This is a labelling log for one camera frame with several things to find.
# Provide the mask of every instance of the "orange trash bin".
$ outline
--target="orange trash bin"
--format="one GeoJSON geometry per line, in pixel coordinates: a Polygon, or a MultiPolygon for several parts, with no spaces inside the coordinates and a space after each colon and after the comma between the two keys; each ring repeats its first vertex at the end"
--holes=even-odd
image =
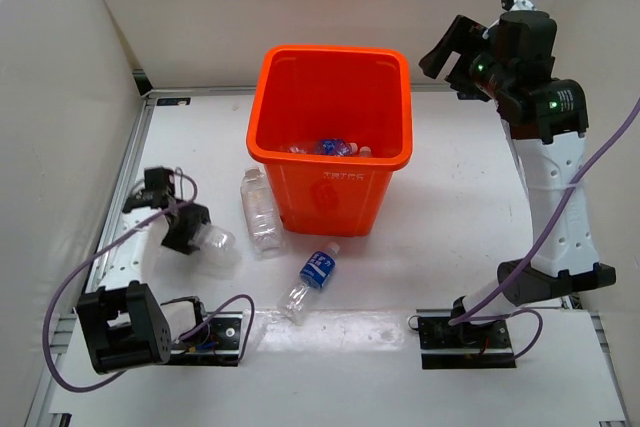
{"type": "Polygon", "coordinates": [[[413,149],[409,67],[392,50],[289,45],[265,57],[247,147],[265,165],[287,230],[367,235],[393,171],[413,149]],[[287,152],[344,139],[372,157],[287,152]]]}

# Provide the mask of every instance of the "bottle in bin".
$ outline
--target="bottle in bin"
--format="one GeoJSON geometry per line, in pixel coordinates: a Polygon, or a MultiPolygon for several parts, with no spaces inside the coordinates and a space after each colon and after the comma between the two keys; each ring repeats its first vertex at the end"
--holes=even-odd
{"type": "Polygon", "coordinates": [[[278,310],[294,324],[302,325],[336,266],[340,246],[329,242],[314,253],[300,271],[298,279],[278,302],[278,310]]]}
{"type": "Polygon", "coordinates": [[[302,142],[285,149],[292,154],[334,155],[348,157],[358,152],[358,145],[342,139],[325,139],[318,142],[302,142]]]}
{"type": "Polygon", "coordinates": [[[261,257],[278,255],[284,248],[284,231],[267,177],[257,166],[245,171],[240,187],[249,237],[261,257]]]}

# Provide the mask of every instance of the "black mounting plate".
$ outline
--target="black mounting plate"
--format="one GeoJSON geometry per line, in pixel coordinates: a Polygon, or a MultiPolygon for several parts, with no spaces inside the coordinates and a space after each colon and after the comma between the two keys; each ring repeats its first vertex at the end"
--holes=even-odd
{"type": "Polygon", "coordinates": [[[465,336],[461,326],[449,326],[449,316],[419,315],[423,370],[515,368],[515,361],[507,360],[513,357],[513,348],[506,322],[465,336]]]}
{"type": "Polygon", "coordinates": [[[165,365],[236,367],[238,365],[236,361],[240,354],[242,318],[241,312],[225,312],[216,316],[210,324],[210,335],[214,336],[217,341],[215,350],[172,352],[165,365]]]}

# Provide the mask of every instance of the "bottle cap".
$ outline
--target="bottle cap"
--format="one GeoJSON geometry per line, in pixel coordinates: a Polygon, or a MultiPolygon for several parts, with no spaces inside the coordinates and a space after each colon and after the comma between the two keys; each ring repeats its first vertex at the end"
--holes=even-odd
{"type": "Polygon", "coordinates": [[[335,242],[329,242],[325,247],[324,247],[324,251],[327,254],[334,254],[334,255],[338,255],[338,253],[340,252],[340,246],[338,244],[336,244],[335,242]]]}
{"type": "Polygon", "coordinates": [[[256,164],[244,169],[244,174],[249,177],[257,177],[261,173],[262,172],[260,172],[260,167],[258,167],[256,164]]]}

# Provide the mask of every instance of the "crushed plastic bottle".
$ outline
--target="crushed plastic bottle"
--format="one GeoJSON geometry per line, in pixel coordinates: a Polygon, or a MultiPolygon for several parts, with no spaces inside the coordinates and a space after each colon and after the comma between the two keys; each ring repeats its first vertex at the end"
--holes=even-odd
{"type": "Polygon", "coordinates": [[[300,271],[299,278],[278,302],[278,310],[294,324],[302,325],[318,301],[336,266],[338,252],[340,246],[335,242],[329,242],[324,249],[315,252],[300,271]]]}
{"type": "Polygon", "coordinates": [[[190,241],[207,263],[222,268],[235,263],[235,243],[236,238],[231,232],[214,224],[202,224],[190,241]]]}
{"type": "Polygon", "coordinates": [[[336,155],[346,157],[358,152],[358,145],[342,139],[324,139],[318,142],[301,142],[284,149],[292,154],[336,155]]]}
{"type": "Polygon", "coordinates": [[[272,257],[284,250],[284,229],[267,177],[255,166],[245,171],[240,187],[244,216],[254,250],[272,257]]]}

